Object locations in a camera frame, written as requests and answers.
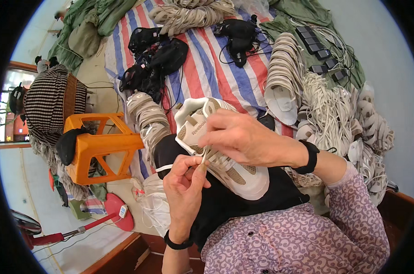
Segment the orange plastic stool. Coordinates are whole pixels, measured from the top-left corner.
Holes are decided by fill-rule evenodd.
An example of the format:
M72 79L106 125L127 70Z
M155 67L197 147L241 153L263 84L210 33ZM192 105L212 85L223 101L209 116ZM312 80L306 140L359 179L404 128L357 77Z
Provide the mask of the orange plastic stool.
M120 119L122 116L123 112L85 113L73 114L66 119L64 133L70 129L79 129L84 121L100 121L96 135L85 133L77 136L76 153L72 163L67 166L67 172L74 183L80 185L100 184L131 177L128 167L131 164L135 151L144 148L144 145L140 134L133 133ZM120 129L121 134L103 134L105 124L109 119ZM103 156L123 151L126 151L125 156L118 173L115 174L105 162ZM92 157L99 161L107 175L93 178L88 177Z

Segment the sleeve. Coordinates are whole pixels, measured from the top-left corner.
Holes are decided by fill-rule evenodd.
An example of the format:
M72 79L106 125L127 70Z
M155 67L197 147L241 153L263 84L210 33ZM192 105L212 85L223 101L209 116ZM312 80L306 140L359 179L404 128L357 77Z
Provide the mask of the sleeve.
M376 266L383 266L390 256L390 245L382 217L370 200L362 175L347 162L343 178L328 189L330 219Z
M48 66L45 64L45 62L47 62L47 60L44 59L38 62L36 66L36 70L38 71L38 73L43 73L48 69Z

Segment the black pants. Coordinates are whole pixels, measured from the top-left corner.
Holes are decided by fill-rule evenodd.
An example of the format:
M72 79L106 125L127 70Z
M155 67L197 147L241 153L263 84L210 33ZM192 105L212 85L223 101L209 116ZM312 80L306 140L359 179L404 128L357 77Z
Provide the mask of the black pants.
M180 154L189 155L175 141L175 137L176 134L168 135L157 144L154 155L157 168L173 164ZM163 179L169 171L160 171L158 176ZM207 172L206 178L211 187L202 190L201 208L190 230L190 239L198 245L199 252L208 236L229 218L284 210L309 201L309 195L302 194L280 167L270 167L268 172L270 180L268 191L256 201L246 200L234 194Z

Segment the wall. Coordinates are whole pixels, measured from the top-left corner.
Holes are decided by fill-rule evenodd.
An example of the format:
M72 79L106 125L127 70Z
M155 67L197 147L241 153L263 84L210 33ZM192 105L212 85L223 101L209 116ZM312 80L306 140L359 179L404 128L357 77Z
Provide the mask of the wall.
M331 10L336 29L355 50L374 104L395 132L384 159L401 192L414 198L414 60L390 13L379 0L319 0Z
M12 54L12 61L35 64L35 57L47 58L56 43L56 33L47 30L61 30L63 23L55 20L55 13L69 6L70 0L44 0L27 24Z
M66 233L94 221L79 221L69 208L62 206L57 191L50 188L46 164L33 154L31 148L0 150L0 173L9 207L40 222L44 235ZM42 260L87 237L60 254L41 261L48 273L76 274L102 258L131 233L112 225L99 225L67 242L39 251L35 257Z

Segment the striped tarp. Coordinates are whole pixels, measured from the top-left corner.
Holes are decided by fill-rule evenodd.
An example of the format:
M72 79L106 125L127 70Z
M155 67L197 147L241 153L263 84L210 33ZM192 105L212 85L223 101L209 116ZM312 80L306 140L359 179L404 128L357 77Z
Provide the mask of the striped tarp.
M134 64L134 58L127 48L131 33L137 27L156 27L148 14L154 5L162 3L162 0L146 0L132 8L119 21L114 33L108 38L105 69L109 79L114 82L114 89L125 102L123 111L129 94L121 93L118 85L125 70ZM235 17L230 18L248 20L251 15L239 10ZM258 18L258 21L264 22L272 18L270 15L268 18ZM257 116L258 112L265 111L266 107L263 98L264 82L272 47L261 44L262 54L249 57L247 64L243 68L238 68L234 63L226 64L232 59L225 49L220 54L227 43L227 37L215 37L213 30L214 26L189 29L186 33L176 36L188 44L189 50L187 59L179 71L166 77L170 102L166 100L163 103L164 107L168 109L175 102L183 103L187 98L210 96L232 104L241 113ZM264 40L265 36L261 34L259 39ZM167 115L172 133L176 132L175 113L176 110L172 109ZM277 124L277 131L279 134L292 136L292 129L280 123ZM146 155L145 150L139 150L131 164L131 174L141 181L153 172L147 163Z

